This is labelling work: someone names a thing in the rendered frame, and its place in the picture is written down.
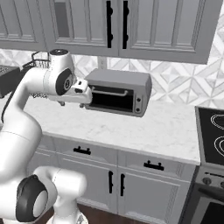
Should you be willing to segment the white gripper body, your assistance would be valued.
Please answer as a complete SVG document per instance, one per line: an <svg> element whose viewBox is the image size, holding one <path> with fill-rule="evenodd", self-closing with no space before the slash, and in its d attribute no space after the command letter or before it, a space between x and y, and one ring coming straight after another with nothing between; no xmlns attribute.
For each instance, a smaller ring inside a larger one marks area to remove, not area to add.
<svg viewBox="0 0 224 224"><path fill-rule="evenodd" d="M92 92L89 87L86 90L72 86L65 94L48 95L47 98L56 102L76 102L89 104L92 101Z"/></svg>

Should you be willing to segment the narrow grey drawer front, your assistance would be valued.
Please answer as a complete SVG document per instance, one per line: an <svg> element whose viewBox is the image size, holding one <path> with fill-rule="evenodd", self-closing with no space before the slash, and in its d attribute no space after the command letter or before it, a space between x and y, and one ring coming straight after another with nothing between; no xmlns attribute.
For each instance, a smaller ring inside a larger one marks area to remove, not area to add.
<svg viewBox="0 0 224 224"><path fill-rule="evenodd" d="M43 135L38 148L45 151L55 151L53 138L51 136Z"/></svg>

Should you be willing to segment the grey toaster oven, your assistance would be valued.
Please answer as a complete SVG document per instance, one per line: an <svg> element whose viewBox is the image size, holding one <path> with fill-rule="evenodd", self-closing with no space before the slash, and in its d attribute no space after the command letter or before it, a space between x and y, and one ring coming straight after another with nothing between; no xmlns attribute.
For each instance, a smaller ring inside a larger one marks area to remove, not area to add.
<svg viewBox="0 0 224 224"><path fill-rule="evenodd" d="M114 96L92 93L92 102L86 109L115 113L126 116L142 117L151 98L152 81L149 73L128 72L108 69L95 69L87 77L88 86L96 90L123 93Z"/></svg>

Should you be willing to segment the dark grey box appliance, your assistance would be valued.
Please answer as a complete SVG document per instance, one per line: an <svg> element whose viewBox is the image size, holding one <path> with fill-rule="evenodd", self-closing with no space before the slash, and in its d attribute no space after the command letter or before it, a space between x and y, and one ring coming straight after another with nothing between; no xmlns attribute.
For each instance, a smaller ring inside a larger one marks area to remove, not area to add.
<svg viewBox="0 0 224 224"><path fill-rule="evenodd" d="M0 99L15 90L20 81L20 68L18 66L0 65Z"/></svg>

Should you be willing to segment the narrow grey base cupboard door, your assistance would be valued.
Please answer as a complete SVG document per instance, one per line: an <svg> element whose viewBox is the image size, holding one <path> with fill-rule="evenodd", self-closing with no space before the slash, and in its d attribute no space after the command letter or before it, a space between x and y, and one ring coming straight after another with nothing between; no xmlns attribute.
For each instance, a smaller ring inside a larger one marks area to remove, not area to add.
<svg viewBox="0 0 224 224"><path fill-rule="evenodd" d="M27 171L32 174L39 166L55 166L59 167L59 162L55 152L47 150L36 150L31 161L27 166Z"/></svg>

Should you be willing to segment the black hob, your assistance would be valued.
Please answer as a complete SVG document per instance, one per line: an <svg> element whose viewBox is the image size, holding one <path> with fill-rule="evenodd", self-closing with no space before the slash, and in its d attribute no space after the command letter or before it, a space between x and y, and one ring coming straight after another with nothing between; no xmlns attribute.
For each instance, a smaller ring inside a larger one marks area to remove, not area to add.
<svg viewBox="0 0 224 224"><path fill-rule="evenodd" d="M201 163L224 169L224 110L196 107Z"/></svg>

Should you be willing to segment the white wall socket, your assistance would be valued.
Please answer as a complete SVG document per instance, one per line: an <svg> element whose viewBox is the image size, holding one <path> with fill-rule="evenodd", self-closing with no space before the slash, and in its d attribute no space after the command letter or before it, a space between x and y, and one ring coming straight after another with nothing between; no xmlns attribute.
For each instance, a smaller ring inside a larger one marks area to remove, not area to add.
<svg viewBox="0 0 224 224"><path fill-rule="evenodd" d="M107 69L107 58L106 57L102 57L102 56L98 56L97 57L97 61L98 61L98 68L99 69Z"/></svg>

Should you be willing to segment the narrow grey wall cupboard door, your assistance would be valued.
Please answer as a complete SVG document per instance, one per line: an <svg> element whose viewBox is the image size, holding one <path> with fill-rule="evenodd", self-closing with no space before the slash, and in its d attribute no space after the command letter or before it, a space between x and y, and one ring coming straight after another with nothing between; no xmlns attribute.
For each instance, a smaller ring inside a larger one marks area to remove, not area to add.
<svg viewBox="0 0 224 224"><path fill-rule="evenodd" d="M46 50L38 0L0 0L0 48Z"/></svg>

